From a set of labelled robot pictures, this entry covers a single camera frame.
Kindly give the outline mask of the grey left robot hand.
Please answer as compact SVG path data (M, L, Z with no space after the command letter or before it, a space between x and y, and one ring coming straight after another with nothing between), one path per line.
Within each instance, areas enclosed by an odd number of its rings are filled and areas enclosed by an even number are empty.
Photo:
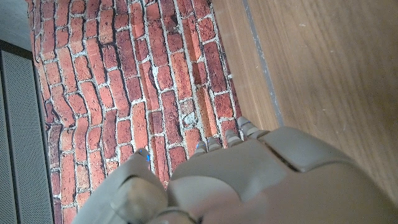
M227 148L200 141L168 185L138 149L75 223L396 223L397 206L346 154L298 129L238 119Z

